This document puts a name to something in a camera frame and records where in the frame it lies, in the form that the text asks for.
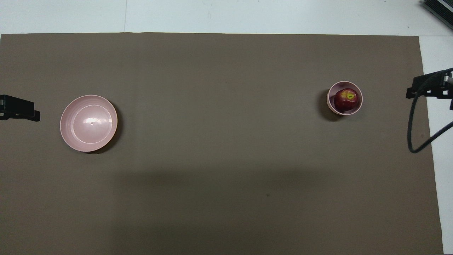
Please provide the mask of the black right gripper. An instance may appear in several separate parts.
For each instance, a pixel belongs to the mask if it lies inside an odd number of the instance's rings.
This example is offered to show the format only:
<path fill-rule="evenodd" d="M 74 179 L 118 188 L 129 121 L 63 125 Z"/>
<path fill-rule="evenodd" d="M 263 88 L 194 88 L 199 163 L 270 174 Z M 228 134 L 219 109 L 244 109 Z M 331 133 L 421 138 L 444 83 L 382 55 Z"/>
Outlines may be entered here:
<path fill-rule="evenodd" d="M 412 99 L 417 92 L 420 96 L 436 97 L 440 100 L 453 98 L 453 85 L 445 82 L 446 71 L 438 71 L 413 78 L 412 86 L 406 90 L 406 98 Z M 453 100 L 450 103 L 453 111 Z"/>

